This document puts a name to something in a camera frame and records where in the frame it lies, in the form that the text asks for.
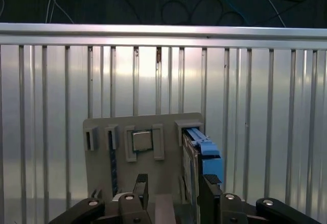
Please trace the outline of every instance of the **metal frame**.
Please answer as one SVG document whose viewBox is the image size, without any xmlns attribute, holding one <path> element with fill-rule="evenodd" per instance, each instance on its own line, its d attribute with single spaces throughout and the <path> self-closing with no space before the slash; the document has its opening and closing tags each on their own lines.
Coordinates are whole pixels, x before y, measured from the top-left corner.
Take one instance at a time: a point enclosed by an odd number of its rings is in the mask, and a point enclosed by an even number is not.
<svg viewBox="0 0 327 224">
<path fill-rule="evenodd" d="M 324 49 L 326 40 L 326 29 L 0 23 L 0 44 Z"/>
<path fill-rule="evenodd" d="M 86 118 L 183 112 L 226 191 L 327 221 L 327 30 L 0 23 L 0 50 L 0 222 L 86 197 Z"/>
</svg>

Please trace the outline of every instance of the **screw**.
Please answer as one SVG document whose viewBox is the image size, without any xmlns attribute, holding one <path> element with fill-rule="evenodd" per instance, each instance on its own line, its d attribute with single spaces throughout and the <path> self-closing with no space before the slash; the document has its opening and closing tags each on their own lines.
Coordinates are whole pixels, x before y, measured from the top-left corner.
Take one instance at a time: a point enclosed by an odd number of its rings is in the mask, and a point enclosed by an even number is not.
<svg viewBox="0 0 327 224">
<path fill-rule="evenodd" d="M 229 200 L 233 200 L 235 198 L 232 194 L 227 194 L 225 197 Z"/>
<path fill-rule="evenodd" d="M 90 206 L 94 206 L 94 205 L 97 205 L 97 204 L 98 204 L 98 201 L 92 201 L 92 202 L 88 203 L 88 205 L 90 205 Z"/>
<path fill-rule="evenodd" d="M 127 196 L 125 196 L 125 199 L 126 199 L 126 200 L 132 200 L 133 198 L 134 198 L 133 195 L 127 195 Z"/>
<path fill-rule="evenodd" d="M 271 200 L 264 200 L 264 204 L 266 204 L 268 206 L 272 206 L 274 203 Z"/>
</svg>

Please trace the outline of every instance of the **vertical metal rib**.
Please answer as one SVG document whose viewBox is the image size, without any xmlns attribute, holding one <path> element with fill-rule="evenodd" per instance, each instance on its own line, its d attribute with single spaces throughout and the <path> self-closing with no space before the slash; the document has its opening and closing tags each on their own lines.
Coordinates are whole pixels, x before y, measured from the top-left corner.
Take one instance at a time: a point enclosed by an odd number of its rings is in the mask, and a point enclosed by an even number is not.
<svg viewBox="0 0 327 224">
<path fill-rule="evenodd" d="M 111 47 L 110 55 L 110 117 L 115 117 L 115 105 L 116 105 L 116 48 Z"/>
<path fill-rule="evenodd" d="M 3 127 L 2 127 L 2 61 L 0 45 L 0 223 L 5 223 L 5 196 L 4 196 L 4 154 L 3 154 Z"/>
<path fill-rule="evenodd" d="M 224 64 L 224 111 L 223 111 L 223 159 L 224 164 L 224 184 L 223 191 L 227 184 L 227 134 L 228 134 L 228 91 L 229 91 L 229 49 L 225 50 Z"/>
<path fill-rule="evenodd" d="M 24 47 L 19 46 L 19 113 L 20 113 L 20 181 L 21 181 L 21 217 L 27 219 L 26 200 L 26 155 L 25 155 L 25 84 L 24 84 Z"/>
<path fill-rule="evenodd" d="M 168 50 L 168 82 L 169 82 L 169 113 L 172 113 L 172 84 L 173 84 L 173 50 Z"/>
<path fill-rule="evenodd" d="M 184 83 L 185 83 L 185 50 L 179 49 L 179 63 L 178 63 L 178 84 L 179 84 L 179 98 L 178 98 L 178 113 L 184 112 Z"/>
<path fill-rule="evenodd" d="M 248 77 L 246 84 L 246 112 L 245 112 L 245 150 L 244 150 L 244 179 L 243 199 L 248 198 L 249 184 L 249 146 L 250 146 L 250 112 L 251 112 L 251 75 L 252 75 L 252 50 L 248 50 Z"/>
<path fill-rule="evenodd" d="M 69 46 L 65 48 L 65 153 L 66 153 L 66 209 L 71 207 L 71 192 L 70 175 L 69 175 L 69 79 L 68 79 L 68 64 L 69 64 Z"/>
<path fill-rule="evenodd" d="M 306 200 L 306 215 L 308 216 L 311 216 L 311 204 L 312 204 L 312 167 L 313 167 L 313 146 L 314 146 L 315 109 L 316 109 L 316 103 L 315 103 L 316 88 L 317 88 L 317 51 L 313 53 L 313 60 L 312 60 L 308 177 L 307 177 L 307 200 Z"/>
<path fill-rule="evenodd" d="M 33 216 L 34 216 L 34 219 L 33 221 L 36 223 L 36 219 L 38 218 L 37 216 L 37 173 L 36 173 L 36 160 L 37 160 L 37 142 L 36 142 L 36 136 L 35 136 L 35 131 L 36 131 L 36 126 L 35 126 L 35 46 L 32 46 L 31 47 L 31 110 L 33 111 L 31 113 L 31 124 L 33 126 L 33 129 L 32 129 L 32 141 L 33 141 L 33 151 L 34 151 L 34 157 L 33 157 L 33 180 L 34 180 L 34 184 L 32 186 L 33 188 L 33 198 L 34 198 L 34 201 L 33 201 L 33 204 L 34 204 L 34 213 L 33 213 Z"/>
<path fill-rule="evenodd" d="M 324 52 L 324 74 L 323 74 L 323 113 L 325 114 L 327 110 L 327 52 Z M 326 125 L 326 119 L 323 119 L 323 125 Z M 323 145 L 324 141 L 320 142 L 320 152 L 324 152 L 325 146 Z M 324 164 L 326 160 L 324 159 L 323 154 L 320 156 L 320 172 L 319 172 L 319 188 L 318 188 L 318 216 L 320 218 L 326 218 L 325 216 L 325 172 L 326 165 Z"/>
<path fill-rule="evenodd" d="M 49 168 L 48 168 L 48 98 L 47 98 L 47 47 L 42 48 L 42 102 L 43 102 L 43 177 L 44 177 L 44 222 L 49 222 Z"/>
<path fill-rule="evenodd" d="M 274 51 L 269 51 L 269 77 L 268 77 L 268 109 L 267 109 L 267 146 L 265 164 L 265 190 L 264 197 L 269 196 L 270 182 L 270 157 L 271 157 L 271 129 L 272 129 L 272 96 L 273 96 L 273 73 L 274 73 Z"/>
<path fill-rule="evenodd" d="M 161 114 L 161 82 L 162 82 L 162 55 L 161 47 L 157 47 L 156 56 L 156 72 L 155 72 L 155 84 L 156 84 L 156 106 L 155 114 Z"/>
<path fill-rule="evenodd" d="M 92 95 L 93 95 L 93 85 L 92 85 L 92 76 L 93 76 L 93 50 L 92 46 L 88 47 L 87 54 L 87 117 L 93 117 L 93 104 L 92 104 Z"/>
<path fill-rule="evenodd" d="M 104 108 L 103 108 L 103 66 L 104 66 L 104 48 L 103 46 L 100 47 L 100 93 L 101 93 L 101 117 L 103 117 Z"/>
<path fill-rule="evenodd" d="M 207 67 L 207 49 L 202 50 L 202 63 L 201 63 L 201 113 L 204 121 L 205 132 L 205 116 L 206 116 L 206 67 Z"/>
<path fill-rule="evenodd" d="M 291 54 L 291 82 L 290 82 L 290 104 L 288 120 L 288 145 L 287 145 L 287 166 L 286 166 L 286 191 L 285 204 L 291 202 L 291 181 L 292 181 L 292 152 L 293 152 L 293 126 L 294 126 L 294 91 L 295 91 L 295 60 L 296 52 L 292 50 Z"/>
<path fill-rule="evenodd" d="M 237 172 L 237 155 L 238 155 L 238 147 L 239 147 L 239 122 L 238 122 L 238 118 L 239 118 L 239 99 L 240 99 L 240 79 L 241 79 L 241 49 L 237 50 L 237 54 L 236 54 L 236 113 L 235 113 L 235 152 L 234 152 L 234 182 L 233 182 L 233 192 L 236 192 L 236 181 L 237 181 L 237 177 L 236 177 L 236 172 Z"/>
<path fill-rule="evenodd" d="M 138 70 L 139 70 L 139 56 L 138 47 L 134 48 L 133 57 L 133 115 L 138 115 Z"/>
</svg>

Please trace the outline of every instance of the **blue connector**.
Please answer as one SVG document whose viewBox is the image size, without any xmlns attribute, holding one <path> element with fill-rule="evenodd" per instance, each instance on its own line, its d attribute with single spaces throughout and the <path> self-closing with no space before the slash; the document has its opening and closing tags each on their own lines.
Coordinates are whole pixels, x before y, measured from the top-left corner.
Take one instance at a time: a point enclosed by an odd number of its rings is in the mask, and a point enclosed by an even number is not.
<svg viewBox="0 0 327 224">
<path fill-rule="evenodd" d="M 202 154 L 202 174 L 213 174 L 224 182 L 223 159 L 215 143 L 203 135 L 197 128 L 186 130 L 191 137 L 192 145 L 199 146 Z"/>
</svg>

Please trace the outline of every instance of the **horizontal metal bar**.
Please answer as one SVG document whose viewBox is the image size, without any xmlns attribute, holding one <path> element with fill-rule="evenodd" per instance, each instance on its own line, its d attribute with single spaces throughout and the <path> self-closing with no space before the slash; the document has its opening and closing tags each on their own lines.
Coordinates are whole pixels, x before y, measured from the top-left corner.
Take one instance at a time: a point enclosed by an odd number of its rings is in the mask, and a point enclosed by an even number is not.
<svg viewBox="0 0 327 224">
<path fill-rule="evenodd" d="M 201 26 L 0 23 L 0 34 L 77 36 L 194 36 L 244 39 L 326 39 L 326 29 L 235 28 Z"/>
<path fill-rule="evenodd" d="M 183 46 L 228 48 L 326 49 L 327 41 L 245 40 L 194 37 L 104 37 L 104 36 L 15 36 L 1 35 L 0 44 L 16 45 L 114 45 L 114 46 Z"/>
</svg>

